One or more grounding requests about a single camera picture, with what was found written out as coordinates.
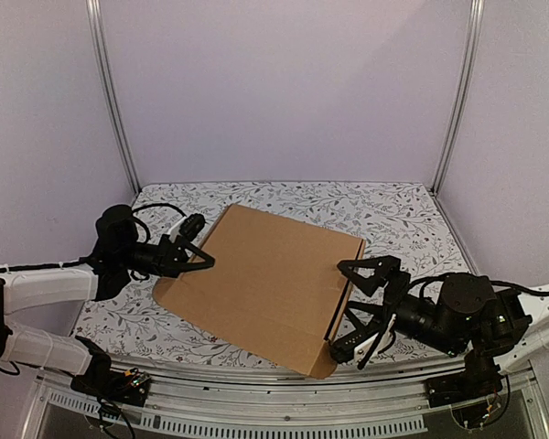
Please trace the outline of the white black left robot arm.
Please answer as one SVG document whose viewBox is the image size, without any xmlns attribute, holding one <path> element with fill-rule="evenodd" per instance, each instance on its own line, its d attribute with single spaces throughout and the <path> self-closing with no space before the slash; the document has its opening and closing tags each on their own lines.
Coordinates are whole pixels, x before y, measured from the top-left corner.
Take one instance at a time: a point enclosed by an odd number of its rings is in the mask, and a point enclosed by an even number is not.
<svg viewBox="0 0 549 439">
<path fill-rule="evenodd" d="M 64 370 L 81 376 L 99 397 L 118 387 L 109 355 L 84 337 L 62 337 L 10 320 L 17 311 L 63 302 L 114 299 L 138 277 L 176 279 L 211 268 L 215 260 L 196 247 L 205 227 L 203 215 L 182 214 L 158 242 L 136 216 L 136 209 L 115 205 L 96 220 L 91 253 L 73 262 L 0 266 L 0 362 Z"/>
</svg>

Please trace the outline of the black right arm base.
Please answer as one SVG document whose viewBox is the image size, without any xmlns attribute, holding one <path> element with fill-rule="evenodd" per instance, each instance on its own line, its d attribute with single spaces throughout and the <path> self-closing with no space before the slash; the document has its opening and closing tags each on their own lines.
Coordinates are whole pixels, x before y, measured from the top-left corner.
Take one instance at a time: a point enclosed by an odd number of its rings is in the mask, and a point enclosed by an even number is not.
<svg viewBox="0 0 549 439">
<path fill-rule="evenodd" d="M 464 357 L 460 372 L 425 381 L 425 394 L 431 408 L 442 407 L 488 396 L 502 390 L 501 367 L 493 357 L 479 356 L 471 350 Z"/>
</svg>

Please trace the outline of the brown cardboard box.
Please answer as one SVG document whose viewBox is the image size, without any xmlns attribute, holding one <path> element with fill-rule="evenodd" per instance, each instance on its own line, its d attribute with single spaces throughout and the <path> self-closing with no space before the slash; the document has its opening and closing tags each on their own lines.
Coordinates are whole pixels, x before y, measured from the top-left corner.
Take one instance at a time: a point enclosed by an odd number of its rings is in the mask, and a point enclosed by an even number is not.
<svg viewBox="0 0 549 439">
<path fill-rule="evenodd" d="M 213 267 L 158 280 L 160 306 L 304 376 L 336 370 L 328 343 L 351 294 L 338 264 L 362 257 L 363 238 L 232 204 L 201 249 Z"/>
</svg>

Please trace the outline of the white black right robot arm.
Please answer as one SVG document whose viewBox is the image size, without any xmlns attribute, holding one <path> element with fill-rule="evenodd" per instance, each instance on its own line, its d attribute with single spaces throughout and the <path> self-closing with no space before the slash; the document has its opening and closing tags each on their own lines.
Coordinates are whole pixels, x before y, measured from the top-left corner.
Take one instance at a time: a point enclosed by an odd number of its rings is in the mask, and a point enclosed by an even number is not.
<svg viewBox="0 0 549 439">
<path fill-rule="evenodd" d="M 348 301 L 343 314 L 353 329 L 330 344 L 336 362 L 359 369 L 396 334 L 451 358 L 494 359 L 549 327 L 549 284 L 529 288 L 462 272 L 414 280 L 394 256 L 343 260 L 338 268 L 365 295 L 382 291 L 381 305 Z"/>
</svg>

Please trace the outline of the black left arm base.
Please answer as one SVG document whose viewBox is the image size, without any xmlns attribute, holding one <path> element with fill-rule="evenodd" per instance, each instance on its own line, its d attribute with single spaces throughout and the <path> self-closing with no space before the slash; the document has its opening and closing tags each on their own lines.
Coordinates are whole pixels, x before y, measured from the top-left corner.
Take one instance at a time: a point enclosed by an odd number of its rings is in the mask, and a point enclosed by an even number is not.
<svg viewBox="0 0 549 439">
<path fill-rule="evenodd" d="M 110 356 L 94 342 L 85 337 L 76 337 L 91 354 L 91 361 L 82 375 L 72 378 L 70 388 L 73 391 L 120 402 L 136 407 L 144 407 L 151 386 L 151 375 L 139 368 L 126 371 L 111 369 Z"/>
</svg>

